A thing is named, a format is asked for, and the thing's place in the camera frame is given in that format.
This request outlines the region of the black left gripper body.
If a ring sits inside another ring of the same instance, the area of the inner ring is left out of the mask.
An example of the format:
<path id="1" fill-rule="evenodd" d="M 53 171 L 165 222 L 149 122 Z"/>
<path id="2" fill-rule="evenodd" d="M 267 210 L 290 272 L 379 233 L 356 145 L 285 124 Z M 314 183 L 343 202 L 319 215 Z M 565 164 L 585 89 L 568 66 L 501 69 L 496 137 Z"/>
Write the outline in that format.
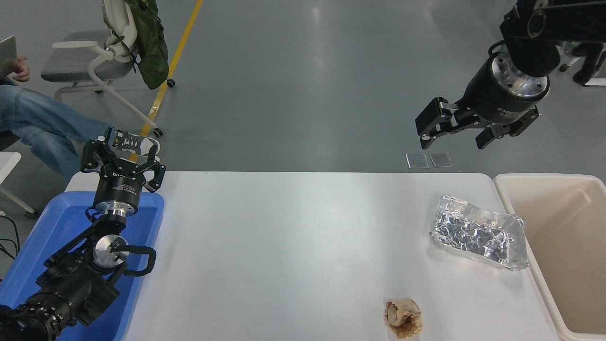
<path id="1" fill-rule="evenodd" d="M 119 203 L 127 209 L 138 209 L 144 185 L 144 176 L 141 173 L 98 173 L 99 183 L 93 200 L 95 209 L 107 209 L 114 203 Z"/>

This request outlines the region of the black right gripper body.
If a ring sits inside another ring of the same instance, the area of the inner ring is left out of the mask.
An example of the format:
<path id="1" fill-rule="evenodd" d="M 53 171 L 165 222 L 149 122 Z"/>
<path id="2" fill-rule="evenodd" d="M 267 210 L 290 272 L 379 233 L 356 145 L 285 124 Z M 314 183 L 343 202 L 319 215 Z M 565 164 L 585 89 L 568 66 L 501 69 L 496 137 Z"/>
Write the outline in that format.
<path id="1" fill-rule="evenodd" d="M 456 101 L 491 123 L 509 125 L 546 96 L 546 77 L 520 71 L 510 57 L 489 57 Z"/>

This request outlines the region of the person's hand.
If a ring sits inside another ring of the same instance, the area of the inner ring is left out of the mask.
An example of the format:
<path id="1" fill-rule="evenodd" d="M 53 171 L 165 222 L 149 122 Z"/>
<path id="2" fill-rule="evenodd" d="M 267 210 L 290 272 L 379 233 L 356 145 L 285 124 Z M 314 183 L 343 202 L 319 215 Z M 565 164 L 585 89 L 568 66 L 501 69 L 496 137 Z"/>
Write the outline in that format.
<path id="1" fill-rule="evenodd" d="M 17 64 L 13 70 L 15 74 L 12 78 L 17 82 L 27 82 L 31 78 L 30 67 L 26 62 L 26 56 L 17 56 Z"/>

